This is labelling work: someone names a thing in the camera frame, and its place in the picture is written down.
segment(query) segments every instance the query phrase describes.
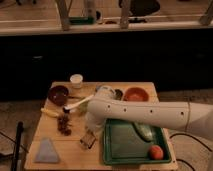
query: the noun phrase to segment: red bowl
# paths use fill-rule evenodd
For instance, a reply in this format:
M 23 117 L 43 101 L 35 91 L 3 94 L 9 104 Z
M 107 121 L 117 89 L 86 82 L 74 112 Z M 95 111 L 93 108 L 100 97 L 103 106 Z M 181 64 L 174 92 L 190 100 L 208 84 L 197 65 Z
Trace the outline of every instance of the red bowl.
M 127 89 L 123 97 L 124 101 L 148 101 L 148 93 L 140 87 L 131 87 Z

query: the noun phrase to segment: floor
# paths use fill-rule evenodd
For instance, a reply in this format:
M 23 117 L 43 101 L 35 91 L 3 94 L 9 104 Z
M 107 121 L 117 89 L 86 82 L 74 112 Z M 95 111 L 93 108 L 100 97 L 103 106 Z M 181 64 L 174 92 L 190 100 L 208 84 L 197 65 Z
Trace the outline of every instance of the floor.
M 193 101 L 213 104 L 213 89 L 187 90 L 174 92 L 159 92 L 160 101 Z M 15 138 L 16 126 L 19 121 L 24 123 L 22 145 L 29 149 L 36 126 L 40 117 L 40 108 L 44 105 L 44 99 L 28 101 L 0 102 L 0 131 L 11 138 Z M 170 135 L 177 133 L 169 130 Z M 199 138 L 211 149 L 213 144 L 205 139 Z M 172 138 L 176 157 L 189 162 L 197 171 L 205 171 L 208 165 L 210 152 L 192 138 L 186 136 L 175 136 Z M 0 152 L 12 151 L 13 143 L 0 135 Z M 10 170 L 10 160 L 0 162 L 0 171 Z M 19 170 L 22 171 L 24 162 L 19 162 Z M 178 162 L 178 171 L 191 171 L 185 163 Z

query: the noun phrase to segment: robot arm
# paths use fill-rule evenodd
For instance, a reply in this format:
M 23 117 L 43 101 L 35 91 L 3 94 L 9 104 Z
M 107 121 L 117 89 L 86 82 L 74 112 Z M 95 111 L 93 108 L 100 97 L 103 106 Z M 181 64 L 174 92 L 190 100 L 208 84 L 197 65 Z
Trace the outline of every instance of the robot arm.
M 112 88 L 103 86 L 88 104 L 86 125 L 102 128 L 107 118 L 141 122 L 185 131 L 213 140 L 213 106 L 189 102 L 126 102 L 114 100 Z

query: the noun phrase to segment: gray cloth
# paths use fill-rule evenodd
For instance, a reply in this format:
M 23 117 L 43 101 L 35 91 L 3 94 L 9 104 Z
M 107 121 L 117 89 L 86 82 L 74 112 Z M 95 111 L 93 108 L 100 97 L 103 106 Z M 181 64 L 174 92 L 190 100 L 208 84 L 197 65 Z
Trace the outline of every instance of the gray cloth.
M 34 161 L 36 163 L 58 163 L 60 161 L 51 139 L 43 138 L 41 140 Z

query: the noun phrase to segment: apple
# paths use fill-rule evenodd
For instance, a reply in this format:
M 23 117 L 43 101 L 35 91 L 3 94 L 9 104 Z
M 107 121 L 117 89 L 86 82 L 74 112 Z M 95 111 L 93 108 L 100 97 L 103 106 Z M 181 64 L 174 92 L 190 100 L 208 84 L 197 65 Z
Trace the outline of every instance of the apple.
M 162 160 L 164 153 L 159 145 L 152 145 L 148 151 L 149 157 L 153 160 Z

